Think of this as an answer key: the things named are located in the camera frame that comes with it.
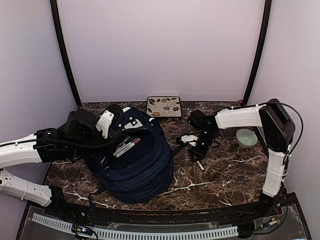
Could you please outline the white marker blue cap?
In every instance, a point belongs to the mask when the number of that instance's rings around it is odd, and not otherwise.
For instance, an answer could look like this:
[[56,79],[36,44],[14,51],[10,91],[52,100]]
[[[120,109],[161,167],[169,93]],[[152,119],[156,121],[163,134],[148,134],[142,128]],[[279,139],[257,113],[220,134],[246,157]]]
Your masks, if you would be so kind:
[[196,163],[200,167],[201,171],[205,171],[205,168],[203,167],[203,165],[199,161],[196,161]]

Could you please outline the white marker purple cap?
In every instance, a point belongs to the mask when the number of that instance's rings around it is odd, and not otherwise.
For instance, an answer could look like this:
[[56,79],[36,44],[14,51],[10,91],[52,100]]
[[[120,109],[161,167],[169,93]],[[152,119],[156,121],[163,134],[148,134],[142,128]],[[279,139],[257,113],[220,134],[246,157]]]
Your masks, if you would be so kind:
[[122,149],[120,152],[118,152],[117,154],[113,154],[116,158],[120,157],[121,155],[123,155],[125,152],[127,152],[128,150],[130,150],[132,147],[134,147],[136,144],[138,144],[141,141],[141,138],[134,138],[132,140],[132,143],[125,147],[124,149]]

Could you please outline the navy blue student backpack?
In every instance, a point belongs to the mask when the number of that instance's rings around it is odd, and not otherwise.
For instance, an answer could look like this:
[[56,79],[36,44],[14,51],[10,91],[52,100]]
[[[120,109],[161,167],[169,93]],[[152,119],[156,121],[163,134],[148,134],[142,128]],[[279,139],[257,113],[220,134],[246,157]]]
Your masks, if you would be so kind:
[[171,149],[160,124],[135,107],[125,107],[124,116],[111,127],[131,137],[132,145],[119,157],[98,151],[84,158],[101,183],[99,195],[108,191],[125,204],[150,200],[163,193],[174,176],[174,157],[186,146]]

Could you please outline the white marker black cap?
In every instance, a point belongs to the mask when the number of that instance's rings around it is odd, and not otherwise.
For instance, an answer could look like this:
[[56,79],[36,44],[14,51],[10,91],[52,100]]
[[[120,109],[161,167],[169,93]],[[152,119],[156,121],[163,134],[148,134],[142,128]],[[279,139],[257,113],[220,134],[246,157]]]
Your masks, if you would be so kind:
[[124,143],[122,146],[120,146],[119,148],[117,148],[114,152],[114,155],[117,154],[118,152],[120,152],[122,149],[128,147],[133,141],[129,141]]

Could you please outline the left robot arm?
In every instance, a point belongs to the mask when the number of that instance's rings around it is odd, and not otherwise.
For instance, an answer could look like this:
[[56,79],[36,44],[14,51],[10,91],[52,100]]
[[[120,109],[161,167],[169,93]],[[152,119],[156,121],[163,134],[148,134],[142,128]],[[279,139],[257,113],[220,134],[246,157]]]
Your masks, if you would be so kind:
[[43,207],[50,206],[60,218],[71,213],[60,187],[39,185],[9,173],[5,168],[22,164],[49,163],[57,160],[75,162],[79,156],[112,145],[121,135],[109,134],[117,118],[124,119],[118,105],[116,112],[105,110],[100,117],[86,110],[71,111],[59,128],[45,128],[34,134],[0,145],[0,189],[6,194],[28,200]]

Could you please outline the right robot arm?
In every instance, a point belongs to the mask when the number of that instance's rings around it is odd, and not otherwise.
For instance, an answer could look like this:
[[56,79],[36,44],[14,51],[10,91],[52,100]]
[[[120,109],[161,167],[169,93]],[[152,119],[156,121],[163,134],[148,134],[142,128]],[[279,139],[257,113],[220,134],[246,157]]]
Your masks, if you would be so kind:
[[219,130],[240,127],[261,128],[268,150],[268,164],[262,194],[274,198],[280,191],[287,174],[289,158],[298,145],[294,140],[296,126],[286,108],[290,105],[272,98],[267,102],[228,107],[206,115],[200,110],[188,117],[189,124],[200,132],[199,138],[191,148],[196,160],[206,157],[209,147],[218,137]]

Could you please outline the floral pattern notebook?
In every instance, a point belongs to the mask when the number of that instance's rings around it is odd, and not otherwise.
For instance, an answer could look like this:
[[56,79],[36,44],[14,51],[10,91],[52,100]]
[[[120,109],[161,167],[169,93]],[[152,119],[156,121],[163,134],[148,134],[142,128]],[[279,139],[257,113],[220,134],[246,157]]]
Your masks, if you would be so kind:
[[146,114],[153,118],[180,118],[182,117],[180,97],[149,96],[147,98]]

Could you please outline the green ceramic bowl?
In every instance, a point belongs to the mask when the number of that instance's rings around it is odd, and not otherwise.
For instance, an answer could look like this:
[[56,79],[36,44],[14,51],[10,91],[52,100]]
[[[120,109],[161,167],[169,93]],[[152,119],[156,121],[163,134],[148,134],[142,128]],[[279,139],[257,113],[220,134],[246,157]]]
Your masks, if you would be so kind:
[[241,148],[248,149],[258,143],[258,137],[249,129],[240,129],[236,132],[236,141]]

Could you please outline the left black frame post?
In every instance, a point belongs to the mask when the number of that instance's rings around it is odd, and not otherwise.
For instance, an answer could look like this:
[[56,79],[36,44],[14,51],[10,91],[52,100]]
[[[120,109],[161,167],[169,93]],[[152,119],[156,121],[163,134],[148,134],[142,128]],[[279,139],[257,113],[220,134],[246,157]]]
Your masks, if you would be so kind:
[[69,56],[67,53],[67,48],[65,44],[65,39],[63,35],[63,29],[62,29],[62,24],[60,20],[60,14],[59,14],[59,8],[58,8],[58,1],[57,0],[50,0],[50,8],[51,8],[51,14],[52,14],[52,20],[53,20],[53,25],[54,25],[54,30],[56,34],[56,39],[60,51],[60,56],[62,59],[62,63],[64,66],[65,74],[68,80],[68,84],[74,99],[74,102],[79,108],[82,105],[82,101],[79,95],[78,88],[76,86],[76,81],[73,75],[73,71],[71,68]]

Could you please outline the black frame post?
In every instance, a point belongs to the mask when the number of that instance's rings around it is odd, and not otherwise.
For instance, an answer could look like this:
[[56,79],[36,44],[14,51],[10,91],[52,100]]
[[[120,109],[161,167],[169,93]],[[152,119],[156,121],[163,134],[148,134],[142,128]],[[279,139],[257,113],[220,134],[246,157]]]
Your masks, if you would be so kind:
[[262,15],[262,21],[261,21],[261,27],[259,31],[259,37],[257,41],[257,47],[252,63],[252,68],[250,71],[250,75],[248,78],[248,82],[246,85],[246,89],[244,92],[244,96],[241,100],[241,105],[246,106],[250,100],[251,93],[253,91],[253,87],[256,81],[256,77],[258,74],[258,69],[260,66],[264,45],[266,41],[266,36],[268,32],[268,26],[269,26],[269,20],[271,15],[271,8],[272,8],[272,0],[265,0],[264,1],[264,9],[263,9],[263,15]]
[[51,8],[51,14],[52,14],[52,20],[53,20],[53,25],[54,25],[54,30],[56,34],[56,39],[60,51],[60,56],[62,59],[62,63],[64,66],[65,74],[68,80],[68,84],[74,99],[74,102],[79,108],[82,105],[82,101],[79,95],[78,88],[76,86],[76,81],[73,75],[73,71],[71,68],[69,56],[67,53],[67,48],[65,44],[65,39],[63,35],[63,29],[62,29],[62,24],[60,20],[60,14],[59,14],[59,8],[58,8],[58,1],[57,0],[50,0],[50,8]]

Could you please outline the black front rail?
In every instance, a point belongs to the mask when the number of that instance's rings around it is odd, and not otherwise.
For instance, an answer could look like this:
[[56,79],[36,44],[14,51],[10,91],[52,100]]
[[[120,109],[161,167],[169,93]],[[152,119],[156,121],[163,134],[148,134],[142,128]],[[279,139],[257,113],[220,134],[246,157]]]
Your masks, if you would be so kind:
[[257,213],[258,202],[235,206],[216,207],[199,210],[181,211],[138,211],[111,208],[97,208],[67,202],[63,209],[45,208],[35,203],[28,203],[23,213],[22,223],[32,219],[34,213],[42,214],[54,220],[64,220],[94,226],[108,226],[111,223],[134,225],[179,225],[217,223],[219,226],[242,226],[253,224],[263,218]]

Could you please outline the right black frame post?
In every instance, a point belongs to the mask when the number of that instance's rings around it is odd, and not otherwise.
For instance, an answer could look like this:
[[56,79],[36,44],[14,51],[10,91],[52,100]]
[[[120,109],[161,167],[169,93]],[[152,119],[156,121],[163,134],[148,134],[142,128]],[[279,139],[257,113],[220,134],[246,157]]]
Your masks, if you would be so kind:
[[248,82],[246,85],[246,89],[244,92],[244,96],[241,100],[241,105],[246,106],[250,100],[251,93],[253,91],[253,87],[256,81],[256,77],[258,74],[258,69],[260,66],[264,45],[266,41],[266,36],[268,32],[268,26],[269,26],[269,20],[271,15],[271,8],[272,8],[272,0],[265,0],[264,1],[264,9],[263,9],[263,15],[262,15],[262,21],[261,21],[261,27],[259,31],[259,37],[257,41],[257,47],[252,63],[252,68],[250,71],[250,75],[248,78]]

